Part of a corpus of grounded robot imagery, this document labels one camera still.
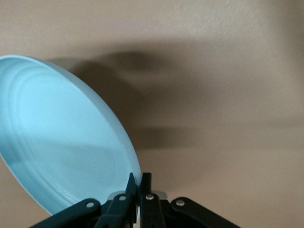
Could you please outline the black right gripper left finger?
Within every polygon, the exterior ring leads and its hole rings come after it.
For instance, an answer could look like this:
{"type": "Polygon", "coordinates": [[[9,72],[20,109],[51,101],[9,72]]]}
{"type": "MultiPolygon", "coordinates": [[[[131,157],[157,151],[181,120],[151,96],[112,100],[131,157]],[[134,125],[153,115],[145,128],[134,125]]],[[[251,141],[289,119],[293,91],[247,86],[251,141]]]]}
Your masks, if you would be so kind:
{"type": "Polygon", "coordinates": [[[132,228],[137,218],[137,185],[132,173],[124,192],[101,204],[88,198],[33,225],[34,228],[132,228]]]}

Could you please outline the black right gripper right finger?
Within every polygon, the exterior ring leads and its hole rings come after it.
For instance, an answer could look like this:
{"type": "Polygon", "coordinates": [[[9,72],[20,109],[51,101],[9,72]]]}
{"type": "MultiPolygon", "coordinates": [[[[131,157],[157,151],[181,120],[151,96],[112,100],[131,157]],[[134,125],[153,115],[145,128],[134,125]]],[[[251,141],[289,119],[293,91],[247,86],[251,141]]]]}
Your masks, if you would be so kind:
{"type": "Polygon", "coordinates": [[[152,191],[152,174],[143,173],[139,186],[142,228],[237,228],[238,225],[196,203],[179,197],[169,202],[166,194],[152,191]]]}

